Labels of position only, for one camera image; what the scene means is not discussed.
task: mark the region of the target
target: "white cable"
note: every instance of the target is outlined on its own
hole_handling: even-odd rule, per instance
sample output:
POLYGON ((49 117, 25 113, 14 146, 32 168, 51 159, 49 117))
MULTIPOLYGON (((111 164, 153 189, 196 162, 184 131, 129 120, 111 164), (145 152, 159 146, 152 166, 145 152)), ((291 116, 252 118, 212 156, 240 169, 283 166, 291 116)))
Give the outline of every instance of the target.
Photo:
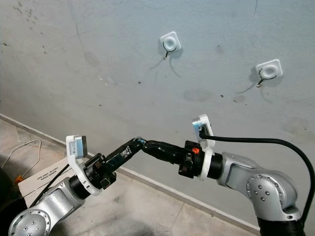
POLYGON ((29 171, 31 170, 31 168, 33 168, 33 167, 39 162, 39 159, 40 159, 40 147, 41 147, 41 140, 39 140, 39 139, 34 139, 34 140, 32 140, 32 141, 29 141, 29 142, 27 142, 27 143, 24 143, 24 144, 22 144, 22 145, 19 145, 19 146, 15 147, 15 148, 11 151, 11 153, 8 155, 7 159, 6 159, 6 160, 4 161, 4 163, 2 164, 1 168, 4 167, 4 165, 5 165, 6 162, 10 159, 10 157, 11 157, 11 155, 12 155, 12 153, 13 153, 14 151, 16 151, 17 149, 19 149, 19 148, 21 148, 21 147, 23 147, 23 146, 25 146, 25 145, 27 145, 27 144, 30 144, 30 143, 32 143, 32 142, 35 142, 35 141, 39 141, 38 159, 37 159, 37 161, 22 175, 22 178, 23 178, 23 177, 27 174, 27 172, 29 172, 29 171))

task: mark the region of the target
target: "baseboard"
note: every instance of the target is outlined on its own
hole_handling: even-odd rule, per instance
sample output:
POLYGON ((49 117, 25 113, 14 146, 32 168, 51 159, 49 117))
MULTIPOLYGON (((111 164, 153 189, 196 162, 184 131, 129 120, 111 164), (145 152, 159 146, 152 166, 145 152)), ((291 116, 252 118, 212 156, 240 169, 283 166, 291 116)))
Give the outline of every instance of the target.
MULTIPOLYGON (((24 130, 26 130, 26 131, 28 131, 28 132, 30 132, 32 134, 35 134, 35 135, 37 135, 37 136, 39 136, 39 137, 41 137, 43 139, 46 139, 46 140, 48 140, 50 142, 53 142, 53 143, 55 143, 55 144, 65 148, 65 142, 63 142, 63 141, 61 141, 59 139, 56 139, 54 137, 51 137, 51 136, 49 136, 47 134, 44 134, 44 133, 42 133, 42 132, 40 132, 40 131, 38 131, 36 129, 33 129, 33 128, 27 126, 27 125, 24 125, 24 124, 14 120, 14 119, 11 119, 11 118, 3 115, 3 114, 0 114, 0 119, 5 120, 5 121, 7 121, 7 122, 9 122, 9 123, 11 123, 11 124, 21 128, 21 129, 24 129, 24 130)), ((209 214, 212 214, 213 216, 216 216, 216 217, 218 217, 218 218, 220 218, 222 220, 225 220, 225 221, 227 221, 227 222, 229 222, 229 223, 231 223, 233 225, 236 225, 236 226, 238 226, 238 227, 240 227, 242 229, 245 229, 245 230, 247 230, 247 231, 249 231, 251 233, 254 233, 256 235, 260 235, 259 227, 254 226, 252 224, 249 224, 249 223, 247 223, 247 222, 245 222, 245 221, 243 221, 243 220, 241 220, 239 218, 236 218, 236 217, 234 217, 232 215, 229 215, 229 214, 227 214, 227 213, 225 213, 225 212, 223 212, 221 210, 218 210, 218 209, 216 209, 216 208, 214 208, 212 206, 209 206, 209 205, 207 205, 207 204, 205 204, 205 203, 203 203, 201 201, 198 201, 197 199, 194 199, 194 198, 192 198, 192 197, 190 197, 190 196, 188 196, 186 194, 183 194, 183 193, 181 193, 181 192, 179 192, 179 191, 177 191, 177 190, 175 190, 173 188, 170 188, 170 187, 168 187, 168 186, 166 186, 164 184, 156 182, 153 179, 145 177, 145 176, 143 176, 143 175, 141 175, 141 174, 139 174, 137 172, 134 172, 134 171, 129 170, 129 169, 124 168, 124 167, 120 167, 117 170, 117 172, 119 172, 121 174, 124 174, 124 175, 126 175, 126 176, 128 176, 130 178, 133 178, 133 179, 135 179, 137 181, 140 181, 140 182, 142 182, 142 183, 144 183, 144 184, 146 184, 148 186, 151 186, 151 187, 153 187, 153 188, 155 188, 155 189, 157 189, 157 190, 159 190, 159 191, 161 191, 163 193, 166 193, 166 194, 168 194, 168 195, 170 195, 170 196, 172 196, 172 197, 174 197, 174 198, 176 198, 176 199, 178 199, 180 201, 183 201, 184 203, 187 203, 187 204, 189 204, 189 205, 191 205, 193 207, 196 207, 196 208, 198 208, 200 210, 203 210, 203 211, 205 211, 205 212, 207 212, 209 214)))

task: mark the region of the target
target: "white wall mount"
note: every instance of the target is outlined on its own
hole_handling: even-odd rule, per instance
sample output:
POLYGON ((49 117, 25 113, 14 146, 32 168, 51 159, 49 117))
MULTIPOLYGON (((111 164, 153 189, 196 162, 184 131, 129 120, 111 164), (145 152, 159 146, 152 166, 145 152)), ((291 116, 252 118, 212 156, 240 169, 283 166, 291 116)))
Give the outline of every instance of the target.
POLYGON ((280 61, 274 59, 255 67, 260 80, 271 80, 283 75, 280 61))
POLYGON ((160 39, 164 49, 168 52, 176 52, 182 48, 182 45, 177 37, 177 34, 173 31, 162 36, 160 39))

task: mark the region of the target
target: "black cable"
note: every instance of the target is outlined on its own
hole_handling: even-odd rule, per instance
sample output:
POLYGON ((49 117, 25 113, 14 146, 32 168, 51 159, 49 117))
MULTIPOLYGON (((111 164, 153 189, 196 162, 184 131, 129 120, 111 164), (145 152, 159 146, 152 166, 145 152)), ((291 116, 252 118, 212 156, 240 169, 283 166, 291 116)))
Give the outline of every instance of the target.
POLYGON ((307 156, 304 154, 304 152, 301 151, 301 149, 299 149, 297 146, 293 145, 292 143, 289 143, 289 142, 281 140, 281 139, 227 138, 227 137, 209 136, 209 135, 205 135, 204 130, 202 130, 199 133, 199 136, 202 139, 210 139, 210 140, 222 141, 222 142, 279 144, 279 145, 286 146, 286 147, 292 149, 293 151, 295 151, 303 159, 304 163, 306 164, 306 167, 309 170, 310 179, 311 179, 311 186, 310 186, 309 195, 307 197, 304 211, 303 211, 303 214, 301 217, 303 224, 305 224, 307 215, 308 215, 310 208, 311 208, 314 193, 315 193, 315 173, 314 173, 314 169, 313 169, 313 166, 312 166, 310 160, 307 158, 307 156))
POLYGON ((56 174, 56 176, 46 185, 46 187, 40 192, 40 194, 37 196, 37 198, 34 200, 34 202, 30 205, 30 207, 33 207, 34 205, 36 205, 36 203, 38 202, 38 200, 41 198, 41 196, 48 190, 48 188, 50 187, 50 185, 53 184, 53 182, 55 182, 55 180, 69 167, 69 164, 67 164, 61 171, 58 172, 58 174, 56 174))

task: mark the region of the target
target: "cardboard box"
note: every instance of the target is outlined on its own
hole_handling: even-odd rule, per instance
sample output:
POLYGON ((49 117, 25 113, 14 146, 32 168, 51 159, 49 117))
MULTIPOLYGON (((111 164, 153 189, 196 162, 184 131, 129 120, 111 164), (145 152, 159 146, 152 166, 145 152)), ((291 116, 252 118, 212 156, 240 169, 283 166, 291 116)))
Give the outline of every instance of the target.
MULTIPOLYGON (((40 192, 45 188, 45 186, 58 174, 66 165, 68 164, 67 158, 64 158, 55 164, 47 167, 46 169, 32 175, 31 177, 18 183, 20 192, 24 197, 26 206, 30 207, 35 198, 40 194, 40 192)), ((51 185, 59 183, 65 177, 74 176, 74 171, 69 167, 64 173, 59 176, 55 182, 51 185)))

